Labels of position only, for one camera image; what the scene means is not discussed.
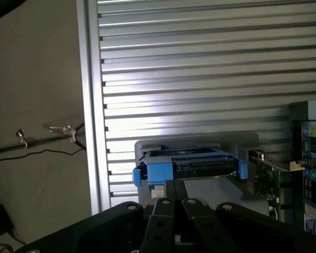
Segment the green graphics card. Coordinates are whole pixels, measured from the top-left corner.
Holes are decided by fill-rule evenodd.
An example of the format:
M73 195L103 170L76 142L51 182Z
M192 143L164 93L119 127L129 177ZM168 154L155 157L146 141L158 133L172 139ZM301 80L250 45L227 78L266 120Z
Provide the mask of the green graphics card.
M269 205L278 210L291 209L295 188L293 178L305 169L304 162L273 160L260 150L249 152L249 162L256 169L255 193L266 198Z

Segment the blue drive caddy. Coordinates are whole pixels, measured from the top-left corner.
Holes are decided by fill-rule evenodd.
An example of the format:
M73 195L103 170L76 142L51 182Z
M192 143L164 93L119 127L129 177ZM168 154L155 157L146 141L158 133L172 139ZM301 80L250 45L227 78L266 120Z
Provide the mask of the blue drive caddy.
M244 160L217 148L187 148L147 152L133 169L136 187L146 181L150 186L163 185L166 181L185 178L237 176L249 177Z

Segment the green motherboard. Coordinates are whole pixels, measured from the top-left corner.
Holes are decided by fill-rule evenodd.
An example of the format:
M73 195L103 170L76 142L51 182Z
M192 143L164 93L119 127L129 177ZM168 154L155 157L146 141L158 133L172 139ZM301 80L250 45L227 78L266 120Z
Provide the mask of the green motherboard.
M307 121L302 126L302 159L304 198L316 207L316 121Z

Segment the grey parts rack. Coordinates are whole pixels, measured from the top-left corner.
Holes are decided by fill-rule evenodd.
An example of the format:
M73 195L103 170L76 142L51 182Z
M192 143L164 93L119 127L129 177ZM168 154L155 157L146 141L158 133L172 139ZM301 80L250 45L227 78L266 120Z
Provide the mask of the grey parts rack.
M256 133L242 132L226 132L205 135L195 135L192 137L166 137L162 139L142 140L135 143L135 160L136 166L139 160L147 152L170 149L187 149L187 148L217 148L222 151L233 154L235 158L244 160L248 166L249 177L241 180L234 175L218 176L218 177L200 177L185 178L176 180L235 180L242 184L244 188L252 193L253 180L252 172L250 172L249 152L256 151L259 148L259 137ZM138 188L139 203L143 206L151 203L160 197L164 197L164 184L150 186L146 181L142 181L142 185Z

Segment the large metal hook clamp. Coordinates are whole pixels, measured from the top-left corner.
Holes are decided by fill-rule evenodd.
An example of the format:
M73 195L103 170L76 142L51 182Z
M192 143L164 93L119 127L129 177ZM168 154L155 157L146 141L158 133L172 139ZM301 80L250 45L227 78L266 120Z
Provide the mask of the large metal hook clamp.
M76 138L76 134L77 131L79 130L78 127L73 127L70 124L66 125L66 126L50 126L47 124L43 124L43 127L45 129L47 129L50 133L56 133L59 135L63 135L63 136L67 136L70 140L71 143L76 143L77 142L77 138Z

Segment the black power adapter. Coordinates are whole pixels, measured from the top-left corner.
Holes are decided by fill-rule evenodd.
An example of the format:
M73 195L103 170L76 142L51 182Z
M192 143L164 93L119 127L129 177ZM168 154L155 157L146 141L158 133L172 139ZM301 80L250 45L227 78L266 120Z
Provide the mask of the black power adapter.
M6 209L0 205L0 235L8 233L11 237L14 236L14 224L11 221Z

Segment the open PC case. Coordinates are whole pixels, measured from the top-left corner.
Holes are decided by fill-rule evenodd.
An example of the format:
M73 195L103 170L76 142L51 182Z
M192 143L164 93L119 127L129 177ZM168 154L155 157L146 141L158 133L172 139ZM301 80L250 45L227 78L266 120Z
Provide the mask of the open PC case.
M290 112L292 120L292 157L294 161L303 161L302 126L304 122L316 121L316 100L292 103L290 104ZM316 235L316 207L304 198L303 173L304 170L293 178L295 186L293 189L293 220L296 226Z

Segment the small metal hook clamp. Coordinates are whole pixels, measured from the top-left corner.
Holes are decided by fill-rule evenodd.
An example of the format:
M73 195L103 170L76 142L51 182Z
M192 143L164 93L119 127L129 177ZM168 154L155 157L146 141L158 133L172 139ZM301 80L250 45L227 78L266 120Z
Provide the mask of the small metal hook clamp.
M19 144L23 146L24 149L28 148L28 144L25 140L25 132L23 129L18 129L17 132L15 133L16 137L18 138Z

